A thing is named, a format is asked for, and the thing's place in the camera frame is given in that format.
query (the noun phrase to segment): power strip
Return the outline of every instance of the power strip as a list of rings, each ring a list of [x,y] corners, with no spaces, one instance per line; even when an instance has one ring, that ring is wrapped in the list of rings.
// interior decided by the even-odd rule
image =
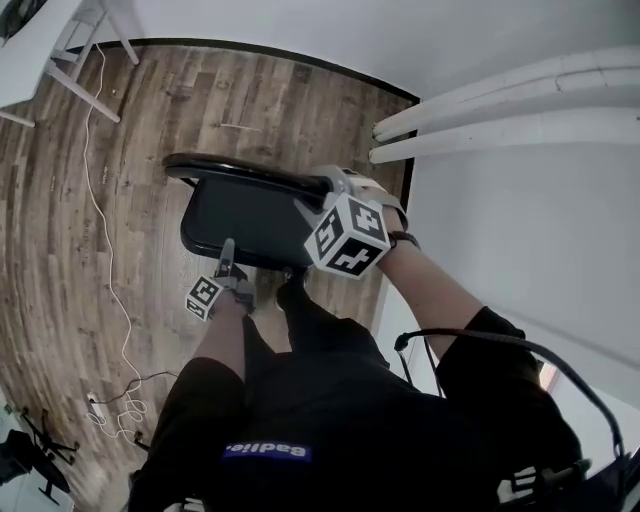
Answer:
[[[89,405],[91,405],[91,407],[93,408],[93,414],[95,414],[98,418],[100,418],[103,421],[103,423],[106,423],[107,418],[103,414],[102,408],[100,407],[100,405],[96,403],[98,399],[96,398],[95,393],[93,393],[93,391],[87,393],[87,398],[89,399]]]

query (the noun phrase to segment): desk leg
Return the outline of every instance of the desk leg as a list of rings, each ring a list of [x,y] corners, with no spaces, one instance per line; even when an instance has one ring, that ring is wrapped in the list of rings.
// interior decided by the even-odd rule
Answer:
[[[109,18],[109,23],[111,23],[111,26],[113,27],[113,31],[118,35],[118,38],[122,43],[122,46],[124,46],[125,51],[129,55],[129,58],[131,59],[131,62],[133,62],[134,66],[137,66],[140,63],[140,59],[138,59],[136,52],[133,51],[133,47],[131,46],[131,43],[129,43],[129,39],[127,39],[127,36],[124,35],[124,32],[120,28],[120,25],[118,25],[118,22],[116,21],[115,16],[112,14],[111,2],[109,0],[106,0],[106,1],[100,0],[100,5],[104,9],[104,11],[107,13],[107,18]]]
[[[80,96],[84,101],[89,103],[89,105],[94,107],[96,110],[99,110],[100,112],[102,112],[114,123],[120,122],[120,117],[116,115],[116,113],[113,110],[107,108],[107,106],[104,103],[98,101],[96,98],[91,96],[91,94],[89,94],[86,90],[80,87],[76,82],[74,82],[71,79],[71,77],[63,73],[60,70],[60,68],[56,66],[55,62],[53,62],[52,60],[50,60],[47,63],[46,72],[49,75],[51,75],[53,78],[55,78],[58,82],[60,82],[62,85],[64,85],[67,89],[69,89],[73,93]]]
[[[3,110],[0,110],[0,117],[4,117],[9,121],[14,121],[16,123],[23,124],[25,126],[28,126],[29,128],[33,128],[36,125],[35,122],[29,121],[29,119],[25,119],[24,117],[20,117],[20,116],[14,116],[13,114],[9,114],[9,112],[4,112]]]

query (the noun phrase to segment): white marker cube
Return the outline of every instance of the white marker cube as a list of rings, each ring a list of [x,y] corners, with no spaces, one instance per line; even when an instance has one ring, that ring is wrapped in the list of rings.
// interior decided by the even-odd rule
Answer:
[[[304,246],[319,269],[360,279],[390,248],[382,206],[341,194]]]
[[[224,288],[213,279],[200,276],[185,297],[185,307],[203,322],[209,318],[209,311]]]

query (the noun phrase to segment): black shirt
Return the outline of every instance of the black shirt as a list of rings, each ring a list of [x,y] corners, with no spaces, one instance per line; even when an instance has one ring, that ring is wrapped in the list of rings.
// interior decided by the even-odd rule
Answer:
[[[488,308],[467,329],[524,337]],[[247,388],[224,365],[192,360],[129,510],[189,495],[222,510],[396,508],[407,496],[429,510],[485,510],[511,473],[581,458],[527,351],[461,337],[437,376],[446,399],[358,354],[281,354]]]

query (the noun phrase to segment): black cable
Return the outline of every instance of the black cable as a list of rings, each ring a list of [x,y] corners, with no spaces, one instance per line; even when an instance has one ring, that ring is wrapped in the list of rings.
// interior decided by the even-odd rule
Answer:
[[[127,388],[122,392],[121,395],[118,395],[117,397],[112,398],[111,400],[106,400],[104,402],[94,402],[94,401],[92,401],[91,403],[98,404],[98,405],[106,405],[106,404],[110,404],[111,402],[115,402],[116,400],[122,398],[124,395],[127,394],[127,392],[129,391],[129,388],[131,387],[131,384],[133,384],[134,382],[144,382],[145,380],[152,379],[153,377],[157,377],[158,375],[172,375],[172,376],[178,378],[178,376],[173,372],[158,372],[158,373],[154,373],[152,375],[149,375],[148,377],[143,377],[141,379],[133,379],[132,381],[129,382],[129,384],[127,384]]]
[[[420,331],[401,334],[395,343],[395,349],[397,352],[406,348],[409,340],[417,336],[467,336],[471,338],[484,339],[487,341],[495,341],[497,343],[503,343],[506,345],[517,345],[526,350],[534,352],[544,357],[547,361],[558,368],[567,378],[587,397],[587,399],[598,409],[609,423],[611,434],[613,437],[613,454],[618,459],[625,458],[624,441],[622,439],[622,432],[620,431],[620,425],[618,420],[609,410],[606,404],[600,399],[600,397],[591,389],[582,377],[560,356],[549,350],[542,345],[533,343],[529,340],[522,338],[516,338],[515,336],[507,336],[505,334],[495,334],[480,331],[468,331],[466,329],[422,329]],[[625,498],[625,482],[626,482],[626,464],[620,464],[618,482],[618,499],[620,503],[624,502]]]
[[[409,367],[407,366],[407,360],[404,358],[404,354],[400,350],[398,350],[397,352],[398,352],[398,355],[400,356],[400,362],[402,363],[402,369],[404,370],[404,375],[407,378],[407,382],[413,386],[413,381],[411,380],[411,374],[409,373]]]
[[[438,396],[442,398],[442,388],[440,387],[440,381],[438,380],[438,374],[436,373],[436,363],[433,360],[431,347],[429,347],[429,343],[427,343],[426,336],[424,336],[422,339],[424,340],[424,348],[427,351],[427,355],[429,356],[429,363],[431,363],[431,369],[433,370],[433,378],[436,380],[436,386],[438,386]]]

